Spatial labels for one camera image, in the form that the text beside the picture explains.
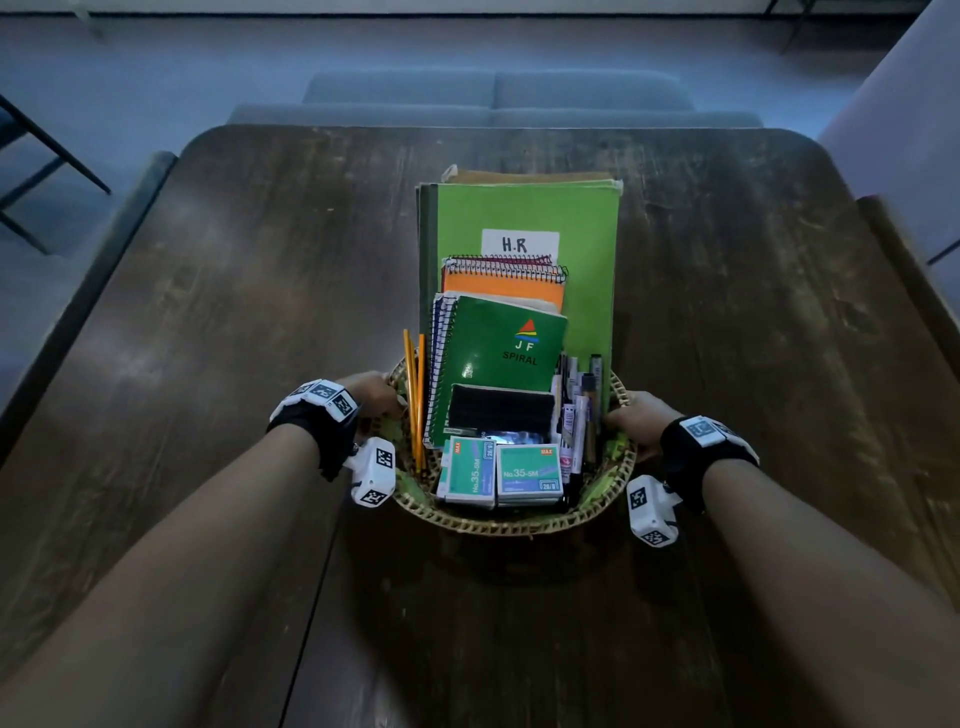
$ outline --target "sailboat logo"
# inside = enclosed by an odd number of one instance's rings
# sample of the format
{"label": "sailboat logo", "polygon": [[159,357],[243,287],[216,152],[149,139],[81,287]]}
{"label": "sailboat logo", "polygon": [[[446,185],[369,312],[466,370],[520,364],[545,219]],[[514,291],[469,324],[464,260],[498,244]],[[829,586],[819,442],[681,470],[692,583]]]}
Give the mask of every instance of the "sailboat logo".
{"label": "sailboat logo", "polygon": [[516,338],[520,341],[529,341],[531,343],[539,341],[537,338],[537,327],[534,326],[533,319],[529,319],[526,324],[520,327],[520,331],[516,333]]}

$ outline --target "floor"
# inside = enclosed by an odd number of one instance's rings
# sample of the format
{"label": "floor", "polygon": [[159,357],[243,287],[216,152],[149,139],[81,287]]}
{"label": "floor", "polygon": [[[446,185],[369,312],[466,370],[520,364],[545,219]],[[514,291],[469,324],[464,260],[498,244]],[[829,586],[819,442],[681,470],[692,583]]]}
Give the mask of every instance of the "floor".
{"label": "floor", "polygon": [[[57,256],[0,229],[0,406],[96,252],[150,153],[179,153],[243,102],[298,102],[336,65],[645,68],[698,109],[749,109],[816,136],[893,46],[902,19],[818,20],[780,54],[789,21],[690,18],[0,17],[0,91],[114,189],[69,168],[11,214]],[[0,189],[48,158],[0,154]]]}

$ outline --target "dark wooden tabletop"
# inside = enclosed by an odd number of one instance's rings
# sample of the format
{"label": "dark wooden tabletop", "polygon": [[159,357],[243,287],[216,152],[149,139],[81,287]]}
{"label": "dark wooden tabletop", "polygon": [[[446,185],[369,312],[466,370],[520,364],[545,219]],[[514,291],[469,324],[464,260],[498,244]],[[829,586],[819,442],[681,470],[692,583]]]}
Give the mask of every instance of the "dark wooden tabletop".
{"label": "dark wooden tabletop", "polygon": [[[183,152],[0,472],[4,672],[291,385],[399,360],[414,185],[453,162],[621,178],[624,382],[735,426],[785,487],[960,604],[960,385],[814,142],[234,126]],[[343,507],[344,487],[304,503],[205,725],[830,724],[707,519],[681,514],[661,550],[622,502],[484,540]]]}

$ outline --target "wicker basket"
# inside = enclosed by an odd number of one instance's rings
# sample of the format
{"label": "wicker basket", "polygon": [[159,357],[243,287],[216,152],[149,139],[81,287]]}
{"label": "wicker basket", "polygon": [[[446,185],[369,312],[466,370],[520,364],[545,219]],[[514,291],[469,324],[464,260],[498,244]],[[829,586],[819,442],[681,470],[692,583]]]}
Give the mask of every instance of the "wicker basket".
{"label": "wicker basket", "polygon": [[[406,361],[401,360],[387,377],[401,394],[407,390]],[[611,389],[621,405],[628,404],[627,390],[615,374],[611,374]],[[458,533],[478,536],[534,536],[541,533],[556,533],[573,528],[596,518],[610,505],[627,485],[636,462],[636,445],[622,433],[608,444],[601,466],[595,477],[585,482],[580,502],[562,514],[531,513],[530,516],[504,518],[493,511],[489,518],[469,518],[448,509],[446,504],[433,495],[440,479],[440,452],[427,451],[426,472],[415,475],[411,447],[410,421],[382,420],[377,423],[377,434],[394,443],[396,447],[396,490],[394,499],[415,516],[449,528]]]}

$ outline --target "gray sofa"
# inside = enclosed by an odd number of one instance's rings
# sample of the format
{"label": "gray sofa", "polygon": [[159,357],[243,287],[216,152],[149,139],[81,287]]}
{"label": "gray sofa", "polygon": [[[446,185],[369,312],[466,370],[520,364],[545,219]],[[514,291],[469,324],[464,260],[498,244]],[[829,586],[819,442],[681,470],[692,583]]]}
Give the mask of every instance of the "gray sofa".
{"label": "gray sofa", "polygon": [[654,71],[329,70],[301,104],[241,104],[229,124],[642,129],[762,127],[748,111],[697,111]]}

